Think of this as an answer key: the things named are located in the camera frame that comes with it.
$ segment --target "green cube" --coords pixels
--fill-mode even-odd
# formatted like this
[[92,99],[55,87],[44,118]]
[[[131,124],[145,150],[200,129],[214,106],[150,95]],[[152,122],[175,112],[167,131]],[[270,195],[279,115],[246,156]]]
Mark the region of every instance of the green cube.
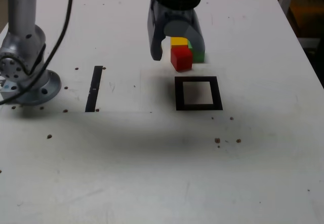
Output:
[[192,45],[190,44],[189,40],[188,40],[188,48],[192,52],[192,63],[204,63],[204,61],[205,61],[205,53],[204,52],[194,51],[194,49],[192,48]]

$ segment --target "black cable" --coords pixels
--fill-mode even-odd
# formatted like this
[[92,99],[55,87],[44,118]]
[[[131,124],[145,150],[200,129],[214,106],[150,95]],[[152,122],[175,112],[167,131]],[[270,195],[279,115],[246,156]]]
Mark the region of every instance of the black cable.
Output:
[[9,103],[13,100],[16,100],[18,97],[24,95],[26,92],[30,91],[30,89],[37,83],[37,81],[41,78],[41,76],[43,75],[43,73],[45,72],[46,68],[48,67],[48,65],[50,64],[52,58],[54,57],[56,51],[58,50],[58,48],[61,45],[61,42],[63,41],[63,38],[65,36],[67,27],[69,25],[69,21],[70,21],[70,16],[71,16],[71,9],[72,9],[72,2],[73,0],[69,0],[68,1],[68,5],[67,5],[67,11],[66,11],[66,17],[65,17],[65,22],[64,22],[64,26],[62,29],[62,32],[60,34],[59,39],[57,40],[53,50],[51,51],[49,57],[47,58],[46,62],[44,63],[44,65],[42,66],[42,68],[40,69],[38,75],[35,77],[35,79],[27,86],[25,87],[22,91],[20,91],[18,94],[9,97],[7,99],[4,99],[2,101],[0,101],[0,105]]

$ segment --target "black tape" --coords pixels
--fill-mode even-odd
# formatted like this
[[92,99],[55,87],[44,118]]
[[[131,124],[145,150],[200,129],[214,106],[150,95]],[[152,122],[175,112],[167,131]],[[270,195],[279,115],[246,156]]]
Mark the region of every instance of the black tape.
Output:
[[96,110],[97,97],[99,93],[100,80],[103,66],[95,66],[93,70],[90,91],[88,95],[86,113]]

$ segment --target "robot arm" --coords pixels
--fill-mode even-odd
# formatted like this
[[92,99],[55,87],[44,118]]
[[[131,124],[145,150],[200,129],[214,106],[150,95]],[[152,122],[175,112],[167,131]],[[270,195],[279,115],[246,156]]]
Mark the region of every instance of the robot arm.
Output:
[[187,38],[198,52],[205,52],[204,39],[194,8],[200,0],[151,0],[147,28],[151,55],[161,60],[166,36]]
[[[205,51],[197,15],[193,10],[200,0],[151,0],[148,35],[154,60],[162,56],[161,42],[166,36],[190,40],[197,51]],[[0,48],[0,73],[6,82],[0,93],[4,100],[24,105],[44,103],[61,89],[59,76],[44,63],[45,34],[35,25],[36,0],[8,0],[9,29]],[[67,27],[72,0],[69,0]],[[64,37],[62,32],[50,58]]]

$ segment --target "bolt hole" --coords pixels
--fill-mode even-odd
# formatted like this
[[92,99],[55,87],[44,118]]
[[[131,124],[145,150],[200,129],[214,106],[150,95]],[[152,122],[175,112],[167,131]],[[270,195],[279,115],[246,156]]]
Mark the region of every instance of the bolt hole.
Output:
[[42,88],[41,92],[46,95],[47,94],[47,90],[45,88]]

